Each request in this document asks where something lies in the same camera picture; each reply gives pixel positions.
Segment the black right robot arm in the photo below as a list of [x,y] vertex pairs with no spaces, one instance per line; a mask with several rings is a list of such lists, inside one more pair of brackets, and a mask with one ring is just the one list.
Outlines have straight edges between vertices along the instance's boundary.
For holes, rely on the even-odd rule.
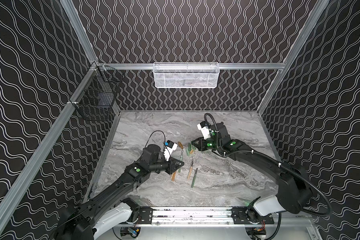
[[303,211],[312,197],[312,188],[304,180],[302,169],[282,169],[281,162],[260,153],[239,139],[232,139],[223,122],[211,125],[202,121],[197,125],[202,137],[192,141],[199,151],[214,151],[219,157],[244,163],[271,179],[277,186],[275,195],[260,197],[249,205],[252,218],[271,213]]

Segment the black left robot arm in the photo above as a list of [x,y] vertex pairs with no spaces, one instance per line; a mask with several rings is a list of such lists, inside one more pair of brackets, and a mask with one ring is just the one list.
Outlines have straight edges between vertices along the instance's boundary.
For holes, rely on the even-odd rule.
[[184,166],[173,157],[166,159],[157,145],[150,144],[142,155],[125,168],[121,176],[100,194],[78,206],[62,210],[58,226],[51,240],[95,240],[103,232],[100,225],[112,206],[119,205],[124,197],[149,179],[151,173],[166,172],[171,175]]

